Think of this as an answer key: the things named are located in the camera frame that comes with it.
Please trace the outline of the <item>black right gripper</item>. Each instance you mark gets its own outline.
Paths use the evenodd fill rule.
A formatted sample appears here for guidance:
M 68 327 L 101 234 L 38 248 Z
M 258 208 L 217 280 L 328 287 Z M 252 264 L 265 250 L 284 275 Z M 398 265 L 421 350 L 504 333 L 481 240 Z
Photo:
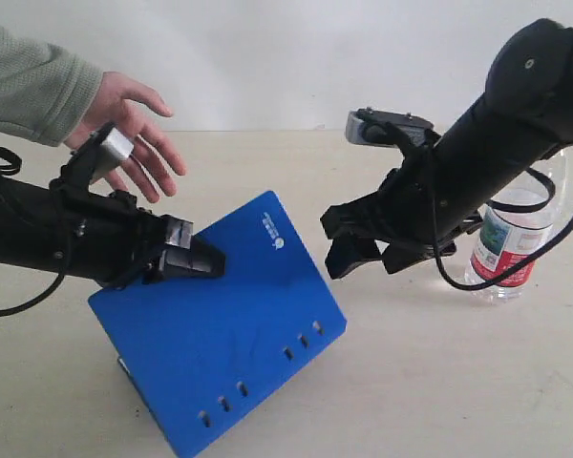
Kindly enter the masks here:
M 331 246 L 325 266 L 332 280 L 378 261 L 388 274 L 396 274 L 435 257 L 456 253 L 456 239 L 481 227 L 478 210 L 470 210 L 448 225 L 440 221 L 443 207 L 430 202 L 429 188 L 417 183 L 414 194 L 420 202 L 399 198 L 395 189 L 397 171 L 392 169 L 381 186 L 350 202 L 331 205 L 320 221 Z

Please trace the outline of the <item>green sleeved forearm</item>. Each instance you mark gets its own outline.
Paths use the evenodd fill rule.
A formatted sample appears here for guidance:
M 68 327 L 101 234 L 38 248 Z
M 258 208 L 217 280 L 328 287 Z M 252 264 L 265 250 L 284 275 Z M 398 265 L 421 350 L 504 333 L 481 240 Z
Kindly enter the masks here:
M 0 133 L 60 145 L 91 107 L 102 78 L 76 53 L 0 24 Z

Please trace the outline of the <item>person's open hand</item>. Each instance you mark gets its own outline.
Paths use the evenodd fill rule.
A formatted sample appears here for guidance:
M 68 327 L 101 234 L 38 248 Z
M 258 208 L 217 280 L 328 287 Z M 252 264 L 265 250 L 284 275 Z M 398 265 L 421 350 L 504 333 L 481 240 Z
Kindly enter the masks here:
M 154 88 L 119 72 L 105 72 L 89 108 L 64 144 L 76 149 L 91 132 L 108 122 L 133 144 L 120 165 L 147 201 L 177 193 L 176 177 L 186 174 L 185 162 L 173 141 L 143 111 L 146 107 L 161 117 L 171 117 L 172 108 Z

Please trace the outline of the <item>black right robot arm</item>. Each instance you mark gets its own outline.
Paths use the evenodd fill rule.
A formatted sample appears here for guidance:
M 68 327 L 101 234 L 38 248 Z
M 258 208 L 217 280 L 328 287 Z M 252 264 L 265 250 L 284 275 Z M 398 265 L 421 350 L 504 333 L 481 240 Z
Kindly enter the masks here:
M 379 261 L 394 274 L 451 256 L 477 230 L 479 207 L 533 163 L 573 145 L 573 28 L 548 18 L 502 46 L 481 95 L 444 133 L 411 115 L 360 108 L 346 139 L 403 156 L 371 193 L 332 205 L 325 266 L 341 279 Z

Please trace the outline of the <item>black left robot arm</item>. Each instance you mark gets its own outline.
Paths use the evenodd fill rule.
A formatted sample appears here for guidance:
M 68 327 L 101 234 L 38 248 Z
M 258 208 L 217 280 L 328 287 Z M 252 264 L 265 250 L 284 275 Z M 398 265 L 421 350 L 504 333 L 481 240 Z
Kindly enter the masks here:
M 155 215 L 127 192 L 90 192 L 86 160 L 71 159 L 47 188 L 14 179 L 21 165 L 0 147 L 0 263 L 111 289 L 224 275 L 225 254 L 193 234 L 191 222 Z

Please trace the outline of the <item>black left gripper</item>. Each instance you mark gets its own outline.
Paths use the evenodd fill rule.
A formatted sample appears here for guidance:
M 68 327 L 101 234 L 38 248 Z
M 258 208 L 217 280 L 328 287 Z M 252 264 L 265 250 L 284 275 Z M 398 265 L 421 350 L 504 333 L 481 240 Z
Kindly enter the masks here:
M 191 221 L 155 215 L 139 207 L 137 198 L 125 191 L 113 191 L 107 199 L 117 233 L 108 238 L 108 260 L 113 266 L 96 279 L 101 287 L 123 289 L 136 279 L 148 284 L 224 275 L 224 252 L 199 235 L 193 236 Z

